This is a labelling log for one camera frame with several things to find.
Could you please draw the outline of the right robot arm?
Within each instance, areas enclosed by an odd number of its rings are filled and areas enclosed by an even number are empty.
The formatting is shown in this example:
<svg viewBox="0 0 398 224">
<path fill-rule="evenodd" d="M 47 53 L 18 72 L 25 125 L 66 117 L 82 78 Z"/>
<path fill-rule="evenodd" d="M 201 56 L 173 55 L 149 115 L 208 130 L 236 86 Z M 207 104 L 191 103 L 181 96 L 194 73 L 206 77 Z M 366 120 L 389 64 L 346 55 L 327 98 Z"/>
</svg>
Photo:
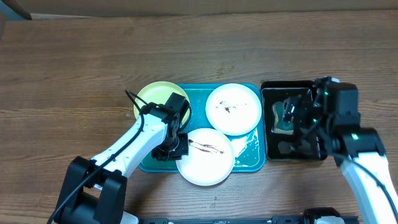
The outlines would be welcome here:
<svg viewBox="0 0 398 224">
<path fill-rule="evenodd" d="M 303 132 L 291 148 L 316 134 L 334 157 L 357 200 L 365 223 L 397 223 L 397 193 L 389 173 L 386 149 L 378 132 L 360 125 L 356 85 L 336 78 L 317 78 L 312 100 L 291 96 L 283 120 Z"/>
</svg>

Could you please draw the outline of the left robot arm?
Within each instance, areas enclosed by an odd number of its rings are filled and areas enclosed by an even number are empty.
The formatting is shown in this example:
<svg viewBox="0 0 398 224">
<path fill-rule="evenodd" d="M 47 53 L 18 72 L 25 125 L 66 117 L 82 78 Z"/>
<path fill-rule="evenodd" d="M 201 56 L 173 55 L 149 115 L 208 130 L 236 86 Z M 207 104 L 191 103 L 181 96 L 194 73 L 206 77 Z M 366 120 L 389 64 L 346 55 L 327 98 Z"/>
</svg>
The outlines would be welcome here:
<svg viewBox="0 0 398 224">
<path fill-rule="evenodd" d="M 68 166 L 52 223 L 139 223 L 126 212 L 127 181 L 146 155 L 158 161 L 180 160 L 188 153 L 181 122 L 187 100 L 149 103 L 134 125 L 110 148 L 92 159 L 76 157 Z"/>
</svg>

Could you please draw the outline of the white plate with streak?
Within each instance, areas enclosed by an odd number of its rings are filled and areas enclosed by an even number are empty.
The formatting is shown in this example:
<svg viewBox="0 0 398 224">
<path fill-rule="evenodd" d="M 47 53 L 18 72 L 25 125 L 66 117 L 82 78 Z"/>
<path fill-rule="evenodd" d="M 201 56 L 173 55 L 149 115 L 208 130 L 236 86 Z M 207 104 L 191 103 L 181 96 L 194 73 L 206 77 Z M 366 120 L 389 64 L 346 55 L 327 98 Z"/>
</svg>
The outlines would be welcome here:
<svg viewBox="0 0 398 224">
<path fill-rule="evenodd" d="M 180 174 L 199 186 L 224 181 L 235 164 L 231 141 L 222 132 L 200 128 L 188 133 L 188 155 L 176 161 Z"/>
</svg>

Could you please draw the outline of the teal yellow sponge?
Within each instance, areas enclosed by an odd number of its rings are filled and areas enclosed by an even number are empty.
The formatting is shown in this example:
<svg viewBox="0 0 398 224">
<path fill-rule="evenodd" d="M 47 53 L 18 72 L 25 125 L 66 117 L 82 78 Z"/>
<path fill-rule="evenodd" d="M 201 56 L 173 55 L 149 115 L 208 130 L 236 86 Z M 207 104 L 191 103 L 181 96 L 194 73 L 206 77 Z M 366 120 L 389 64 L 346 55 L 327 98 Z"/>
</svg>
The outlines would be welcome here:
<svg viewBox="0 0 398 224">
<path fill-rule="evenodd" d="M 272 105 L 272 112 L 274 115 L 274 125 L 271 129 L 276 134 L 293 135 L 294 125 L 293 123 L 283 121 L 284 115 L 284 104 L 278 101 Z"/>
</svg>

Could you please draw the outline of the yellow-green plate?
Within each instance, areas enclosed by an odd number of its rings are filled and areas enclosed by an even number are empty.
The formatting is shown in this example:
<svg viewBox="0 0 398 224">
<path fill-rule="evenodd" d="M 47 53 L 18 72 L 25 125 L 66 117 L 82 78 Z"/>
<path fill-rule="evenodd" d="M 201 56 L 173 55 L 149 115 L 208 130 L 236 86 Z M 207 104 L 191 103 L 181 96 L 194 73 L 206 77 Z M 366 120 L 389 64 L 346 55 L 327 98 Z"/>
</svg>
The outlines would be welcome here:
<svg viewBox="0 0 398 224">
<path fill-rule="evenodd" d="M 145 86 L 137 95 L 145 102 L 165 104 L 172 93 L 177 93 L 190 102 L 188 95 L 178 85 L 171 82 L 154 82 Z"/>
</svg>

